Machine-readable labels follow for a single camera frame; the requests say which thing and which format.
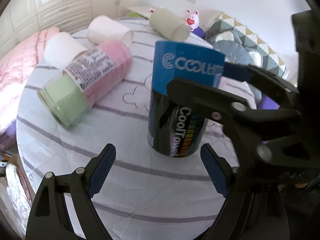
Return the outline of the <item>black blue CoolTowel cup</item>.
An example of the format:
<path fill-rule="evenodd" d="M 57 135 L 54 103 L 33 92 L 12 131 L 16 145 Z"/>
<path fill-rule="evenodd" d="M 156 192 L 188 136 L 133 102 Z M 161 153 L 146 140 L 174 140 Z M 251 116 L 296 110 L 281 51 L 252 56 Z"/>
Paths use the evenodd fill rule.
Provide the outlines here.
<path fill-rule="evenodd" d="M 200 95 L 192 85 L 217 88 L 225 55 L 212 48 L 183 42 L 158 41 L 155 45 L 148 122 L 148 142 L 172 158 L 184 158 L 199 148 L 207 120 L 186 104 L 175 103 L 168 92 L 184 98 Z"/>

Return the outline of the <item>grey-beige paper cup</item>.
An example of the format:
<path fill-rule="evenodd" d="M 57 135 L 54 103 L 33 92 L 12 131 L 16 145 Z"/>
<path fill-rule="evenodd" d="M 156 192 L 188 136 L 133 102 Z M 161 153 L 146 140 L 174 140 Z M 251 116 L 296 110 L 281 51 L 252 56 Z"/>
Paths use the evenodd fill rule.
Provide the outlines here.
<path fill-rule="evenodd" d="M 149 25 L 170 41 L 184 42 L 190 36 L 190 28 L 184 20 L 167 9 L 158 9 L 149 18 Z"/>

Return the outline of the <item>white paper cup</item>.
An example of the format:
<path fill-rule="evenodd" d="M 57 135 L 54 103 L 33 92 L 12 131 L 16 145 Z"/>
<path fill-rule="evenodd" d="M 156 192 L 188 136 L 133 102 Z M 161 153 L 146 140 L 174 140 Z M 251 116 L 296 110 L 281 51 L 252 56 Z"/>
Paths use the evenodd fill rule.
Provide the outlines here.
<path fill-rule="evenodd" d="M 46 44 L 44 59 L 50 66 L 63 69 L 85 51 L 87 49 L 69 33 L 61 32 L 55 34 Z"/>
<path fill-rule="evenodd" d="M 129 47 L 134 32 L 128 27 L 105 15 L 96 17 L 88 27 L 87 39 L 91 43 L 102 44 L 109 40 L 118 40 Z"/>

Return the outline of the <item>triangle pattern pillow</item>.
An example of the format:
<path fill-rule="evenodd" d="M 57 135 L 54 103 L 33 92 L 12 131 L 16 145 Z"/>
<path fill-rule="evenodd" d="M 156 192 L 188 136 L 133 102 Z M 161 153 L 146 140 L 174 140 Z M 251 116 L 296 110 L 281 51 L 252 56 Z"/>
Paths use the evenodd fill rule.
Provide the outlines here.
<path fill-rule="evenodd" d="M 206 39 L 210 39 L 224 31 L 234 31 L 238 34 L 245 48 L 254 49 L 259 52 L 262 56 L 262 68 L 273 74 L 277 74 L 283 79 L 288 77 L 289 68 L 276 52 L 248 27 L 224 12 L 213 20 L 207 31 Z"/>

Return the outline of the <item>grey blue cat plush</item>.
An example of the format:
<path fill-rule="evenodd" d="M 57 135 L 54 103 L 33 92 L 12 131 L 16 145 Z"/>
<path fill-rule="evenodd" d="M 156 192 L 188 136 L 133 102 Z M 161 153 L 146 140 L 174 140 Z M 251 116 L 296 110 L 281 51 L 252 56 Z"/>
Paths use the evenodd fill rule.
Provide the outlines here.
<path fill-rule="evenodd" d="M 233 64 L 263 66 L 263 57 L 256 50 L 247 48 L 235 31 L 224 31 L 207 40 L 213 49 L 225 54 L 225 61 Z"/>

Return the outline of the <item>purple cushion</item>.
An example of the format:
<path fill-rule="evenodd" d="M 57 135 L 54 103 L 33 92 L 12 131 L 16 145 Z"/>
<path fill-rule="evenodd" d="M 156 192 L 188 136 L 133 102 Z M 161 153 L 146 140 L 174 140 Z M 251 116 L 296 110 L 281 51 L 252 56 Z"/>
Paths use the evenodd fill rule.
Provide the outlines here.
<path fill-rule="evenodd" d="M 191 32 L 196 36 L 200 37 L 201 39 L 206 38 L 206 32 L 200 26 L 198 26 L 196 29 L 192 30 Z"/>

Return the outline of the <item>pink pig plush right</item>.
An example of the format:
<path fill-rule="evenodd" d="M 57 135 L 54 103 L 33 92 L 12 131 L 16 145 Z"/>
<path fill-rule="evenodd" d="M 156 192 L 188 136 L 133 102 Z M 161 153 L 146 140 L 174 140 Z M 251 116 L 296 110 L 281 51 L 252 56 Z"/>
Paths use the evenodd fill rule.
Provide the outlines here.
<path fill-rule="evenodd" d="M 194 31 L 199 27 L 200 16 L 197 10 L 191 11 L 187 9 L 187 16 L 185 18 L 186 25 L 190 28 L 190 31 Z"/>

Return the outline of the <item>striped white table cloth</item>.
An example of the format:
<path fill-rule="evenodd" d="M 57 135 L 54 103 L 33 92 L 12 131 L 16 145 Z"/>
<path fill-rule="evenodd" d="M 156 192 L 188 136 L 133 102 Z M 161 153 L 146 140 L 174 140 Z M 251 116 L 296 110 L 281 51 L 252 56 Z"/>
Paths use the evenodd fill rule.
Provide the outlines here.
<path fill-rule="evenodd" d="M 199 153 L 173 159 L 147 141 L 155 43 L 161 37 L 142 18 L 121 24 L 134 32 L 131 72 L 70 130 L 49 113 L 37 91 L 59 70 L 45 60 L 23 90 L 17 144 L 28 179 L 37 189 L 45 173 L 73 172 L 116 147 L 114 162 L 93 204 L 114 239 L 195 239 L 214 222 L 224 198 Z"/>

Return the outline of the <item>pink green labelled bottle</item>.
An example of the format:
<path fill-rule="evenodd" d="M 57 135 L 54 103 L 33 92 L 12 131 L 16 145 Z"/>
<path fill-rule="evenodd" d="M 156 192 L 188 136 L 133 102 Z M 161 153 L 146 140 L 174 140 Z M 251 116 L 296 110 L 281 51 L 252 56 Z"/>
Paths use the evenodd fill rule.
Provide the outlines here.
<path fill-rule="evenodd" d="M 111 40 L 84 52 L 37 92 L 65 129 L 79 120 L 130 72 L 133 58 L 123 42 Z"/>

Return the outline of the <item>white bedside table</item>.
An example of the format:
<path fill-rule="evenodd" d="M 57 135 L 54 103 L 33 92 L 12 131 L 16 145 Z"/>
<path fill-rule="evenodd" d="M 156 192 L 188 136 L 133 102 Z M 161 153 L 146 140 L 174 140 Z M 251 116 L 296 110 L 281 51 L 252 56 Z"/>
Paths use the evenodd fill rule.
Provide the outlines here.
<path fill-rule="evenodd" d="M 154 8 L 158 10 L 157 7 L 152 6 L 139 6 L 139 7 L 128 7 L 127 10 L 129 10 L 132 13 L 137 13 L 139 16 L 149 19 L 151 16 L 151 13 L 149 13 L 149 9 Z"/>

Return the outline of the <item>pink folded quilt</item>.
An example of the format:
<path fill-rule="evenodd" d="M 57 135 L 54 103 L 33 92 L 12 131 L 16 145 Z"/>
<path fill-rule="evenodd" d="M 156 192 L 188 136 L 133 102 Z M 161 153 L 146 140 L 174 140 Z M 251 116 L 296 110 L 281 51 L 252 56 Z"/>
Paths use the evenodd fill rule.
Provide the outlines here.
<path fill-rule="evenodd" d="M 1 134 L 16 120 L 29 76 L 43 59 L 48 41 L 59 32 L 57 27 L 35 32 L 1 58 Z"/>

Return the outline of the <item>white wardrobe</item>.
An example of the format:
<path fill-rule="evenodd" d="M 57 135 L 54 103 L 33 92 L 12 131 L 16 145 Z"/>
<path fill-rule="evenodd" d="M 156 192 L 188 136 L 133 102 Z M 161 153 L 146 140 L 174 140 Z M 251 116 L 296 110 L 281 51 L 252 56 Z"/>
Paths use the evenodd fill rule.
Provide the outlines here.
<path fill-rule="evenodd" d="M 11 0 L 1 14 L 1 56 L 37 31 L 57 27 L 73 34 L 105 15 L 117 19 L 140 0 Z"/>

